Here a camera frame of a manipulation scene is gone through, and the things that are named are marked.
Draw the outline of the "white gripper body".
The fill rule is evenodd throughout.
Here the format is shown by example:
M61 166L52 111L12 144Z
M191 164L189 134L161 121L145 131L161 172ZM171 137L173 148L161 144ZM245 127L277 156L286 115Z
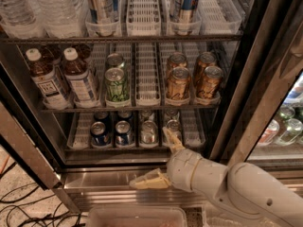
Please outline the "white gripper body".
M167 174L177 189L215 197L226 185L227 167L186 148L171 155Z

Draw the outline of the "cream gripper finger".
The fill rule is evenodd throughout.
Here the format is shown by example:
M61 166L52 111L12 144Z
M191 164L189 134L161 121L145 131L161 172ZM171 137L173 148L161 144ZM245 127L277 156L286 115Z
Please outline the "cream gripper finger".
M135 189L166 189L171 182L168 175L157 168L131 180L129 186Z
M162 131L165 134L169 149L172 153L185 149L182 141L171 130L169 130L167 127L163 127Z

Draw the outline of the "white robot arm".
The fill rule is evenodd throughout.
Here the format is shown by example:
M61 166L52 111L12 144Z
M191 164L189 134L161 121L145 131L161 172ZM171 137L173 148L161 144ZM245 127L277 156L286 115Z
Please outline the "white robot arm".
M303 227L303 199L258 166L225 166L185 148L168 128L163 129L171 156L167 170L154 169L130 181L135 189L173 186L203 195L220 211L247 225L268 218L281 227Z

